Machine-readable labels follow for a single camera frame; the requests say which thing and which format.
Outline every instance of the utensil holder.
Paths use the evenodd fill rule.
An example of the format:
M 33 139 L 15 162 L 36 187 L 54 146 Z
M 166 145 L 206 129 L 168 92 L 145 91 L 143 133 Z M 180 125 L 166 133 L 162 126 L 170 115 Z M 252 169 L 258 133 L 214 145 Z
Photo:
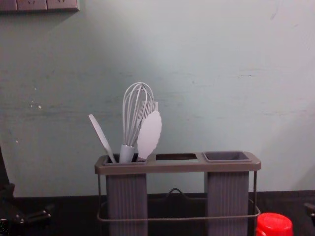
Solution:
M 95 164 L 95 173 L 99 197 L 100 176 L 106 175 L 108 219 L 99 214 L 97 218 L 109 223 L 110 236 L 147 236 L 150 221 L 205 221 L 208 236 L 246 236 L 248 218 L 260 214 L 256 207 L 256 173 L 260 166 L 253 154 L 239 151 L 152 154 L 140 163 L 110 163 L 103 156 Z M 249 171 L 254 171 L 251 214 L 248 214 Z M 148 218 L 146 174 L 182 172 L 205 173 L 206 216 Z

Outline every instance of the silicone spatula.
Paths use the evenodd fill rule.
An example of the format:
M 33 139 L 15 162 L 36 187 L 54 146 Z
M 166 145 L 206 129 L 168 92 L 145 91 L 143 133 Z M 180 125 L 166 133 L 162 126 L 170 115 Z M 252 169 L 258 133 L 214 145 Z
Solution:
M 109 143 L 108 143 L 108 141 L 107 141 L 107 139 L 106 139 L 106 137 L 105 137 L 105 135 L 103 133 L 103 130 L 101 129 L 101 127 L 99 126 L 97 120 L 95 119 L 95 117 L 92 114 L 89 115 L 89 118 L 90 118 L 90 120 L 92 122 L 92 125 L 93 125 L 93 127 L 94 127 L 94 129 L 95 129 L 95 131 L 96 131 L 96 133 L 97 133 L 101 143 L 103 144 L 103 146 L 104 146 L 104 148 L 105 148 L 109 158 L 112 160 L 113 163 L 116 163 L 116 160 L 114 158 L 112 149 L 109 146 Z
M 150 113 L 141 124 L 138 145 L 138 159 L 146 160 L 156 149 L 162 131 L 162 119 L 158 111 Z

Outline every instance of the wall socket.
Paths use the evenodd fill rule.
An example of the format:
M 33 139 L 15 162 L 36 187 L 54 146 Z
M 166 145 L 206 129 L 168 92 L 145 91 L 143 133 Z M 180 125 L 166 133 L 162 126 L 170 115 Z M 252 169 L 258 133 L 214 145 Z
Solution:
M 77 0 L 47 0 L 47 8 L 48 10 L 53 9 L 78 9 Z
M 46 0 L 17 0 L 18 11 L 47 10 Z
M 0 12 L 14 12 L 17 10 L 16 0 L 0 0 Z

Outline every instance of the black surface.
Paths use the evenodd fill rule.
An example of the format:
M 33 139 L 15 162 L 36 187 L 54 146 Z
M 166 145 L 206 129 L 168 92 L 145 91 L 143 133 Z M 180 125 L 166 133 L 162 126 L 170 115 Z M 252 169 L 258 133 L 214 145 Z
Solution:
M 188 194 L 200 198 L 186 202 L 179 194 L 172 194 L 166 202 L 164 195 L 149 195 L 149 217 L 200 216 L 204 214 L 204 194 Z M 307 216 L 304 203 L 315 204 L 315 191 L 298 192 L 259 192 L 257 204 L 262 212 L 276 212 L 290 218 L 295 236 L 315 235 L 315 227 Z M 98 236 L 99 224 L 96 220 L 98 197 L 57 197 L 57 198 L 18 198 L 15 204 L 26 213 L 40 209 L 49 203 L 56 205 L 52 234 L 56 236 Z M 149 236 L 201 236 L 202 222 L 150 223 Z

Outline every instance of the red cap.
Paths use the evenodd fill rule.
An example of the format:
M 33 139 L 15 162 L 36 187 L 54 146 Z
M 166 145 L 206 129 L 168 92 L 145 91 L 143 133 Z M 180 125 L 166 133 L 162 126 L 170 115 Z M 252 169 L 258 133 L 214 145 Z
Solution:
M 257 236 L 293 236 L 293 224 L 283 215 L 264 213 L 257 218 Z

